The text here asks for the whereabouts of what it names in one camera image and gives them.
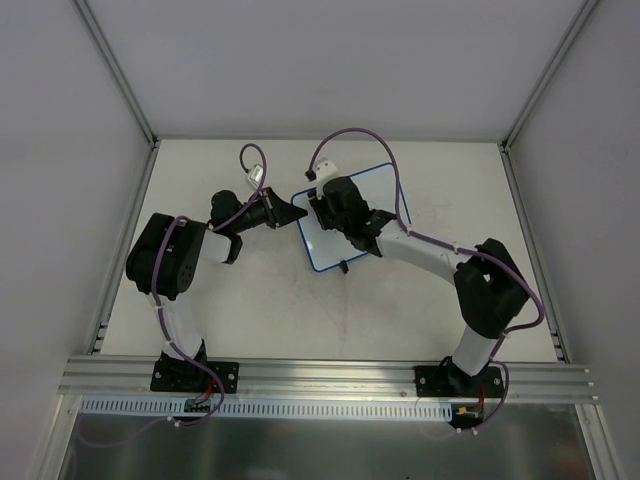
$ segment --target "table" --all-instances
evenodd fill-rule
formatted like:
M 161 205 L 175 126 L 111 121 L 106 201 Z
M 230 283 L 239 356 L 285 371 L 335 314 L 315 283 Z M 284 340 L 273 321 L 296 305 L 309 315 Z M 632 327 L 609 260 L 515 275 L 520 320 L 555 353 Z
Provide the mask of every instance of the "table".
M 134 239 L 154 212 L 207 221 L 222 189 L 248 198 L 238 163 L 243 141 L 162 141 Z M 283 199 L 309 187 L 304 171 L 317 141 L 258 141 L 268 164 L 266 185 Z M 413 228 L 470 245 L 501 240 L 535 287 L 498 147 L 493 144 L 390 142 L 398 160 Z M 349 174 L 388 161 L 373 141 L 330 142 L 321 156 Z M 247 164 L 258 163 L 247 151 Z M 295 225 L 242 234 L 234 265 L 201 261 L 188 291 L 210 356 L 353 360 L 440 360 L 464 329 L 455 290 L 401 262 L 368 256 L 338 269 L 312 271 Z M 528 302 L 512 324 L 536 317 Z M 102 354 L 160 354 L 154 310 L 123 275 Z M 497 358 L 555 362 L 549 328 L 517 332 Z

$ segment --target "black mounting plate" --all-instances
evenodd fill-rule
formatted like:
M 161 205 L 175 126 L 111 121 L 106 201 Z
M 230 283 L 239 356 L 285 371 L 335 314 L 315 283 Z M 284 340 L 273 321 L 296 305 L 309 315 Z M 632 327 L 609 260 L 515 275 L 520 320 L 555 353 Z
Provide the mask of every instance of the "black mounting plate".
M 152 392 L 179 392 L 179 393 L 202 393 L 207 388 L 209 376 L 202 372 L 202 375 L 186 376 L 176 375 L 162 365 L 163 358 L 160 358 L 153 369 L 150 390 Z M 225 395 L 234 394 L 238 390 L 238 377 L 240 364 L 237 362 L 212 362 L 207 360 L 207 367 L 213 371 L 222 382 Z M 217 383 L 213 383 L 212 393 L 220 393 Z
M 435 373 L 441 368 L 436 365 L 417 365 L 413 367 L 416 384 L 416 395 L 435 398 L 476 398 L 480 387 L 484 388 L 485 398 L 502 398 L 504 395 L 504 382 L 499 367 L 486 367 L 474 378 L 474 384 L 468 391 L 460 391 L 453 386 L 434 382 Z

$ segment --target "gray floor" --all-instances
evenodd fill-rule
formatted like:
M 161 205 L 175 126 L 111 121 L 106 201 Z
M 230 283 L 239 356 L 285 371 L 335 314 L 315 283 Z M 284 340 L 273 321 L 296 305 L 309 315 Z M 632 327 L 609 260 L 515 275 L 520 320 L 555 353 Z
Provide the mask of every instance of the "gray floor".
M 149 418 L 85 415 L 82 432 L 125 438 Z M 65 480 L 590 479 L 573 407 L 508 405 L 478 436 L 442 440 L 444 424 L 213 419 L 165 424 L 111 450 L 72 442 Z

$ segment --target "gray wall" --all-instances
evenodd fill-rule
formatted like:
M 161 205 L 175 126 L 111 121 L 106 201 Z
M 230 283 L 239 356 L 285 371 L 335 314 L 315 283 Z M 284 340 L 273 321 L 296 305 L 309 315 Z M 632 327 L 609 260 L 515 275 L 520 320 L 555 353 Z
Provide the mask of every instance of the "gray wall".
M 66 0 L 0 7 L 0 476 L 81 352 L 146 144 Z
M 516 174 L 573 360 L 640 476 L 640 3 L 601 2 L 524 133 Z
M 582 0 L 91 0 L 156 133 L 500 140 Z

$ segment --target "white table top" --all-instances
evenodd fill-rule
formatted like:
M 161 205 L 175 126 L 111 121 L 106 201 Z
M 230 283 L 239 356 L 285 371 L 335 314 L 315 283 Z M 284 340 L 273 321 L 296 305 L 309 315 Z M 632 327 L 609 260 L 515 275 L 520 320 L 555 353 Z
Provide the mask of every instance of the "white table top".
M 238 164 L 245 142 L 165 140 L 136 228 L 155 212 L 209 219 L 210 199 L 251 189 Z M 304 177 L 316 141 L 257 142 L 268 159 L 266 185 L 283 199 L 309 188 Z M 392 142 L 413 227 L 475 245 L 502 241 L 534 285 L 531 264 L 496 145 Z M 387 162 L 373 141 L 333 141 L 321 156 L 349 174 Z M 258 163 L 247 152 L 247 164 Z M 314 273 L 295 225 L 242 234 L 234 265 L 198 264 L 188 292 L 210 356 L 243 358 L 440 360 L 453 353 L 463 329 L 455 290 L 435 275 L 398 261 L 368 256 Z M 528 302 L 512 324 L 536 317 Z M 103 354 L 159 355 L 154 310 L 123 275 Z M 517 332 L 497 358 L 555 362 L 548 326 Z

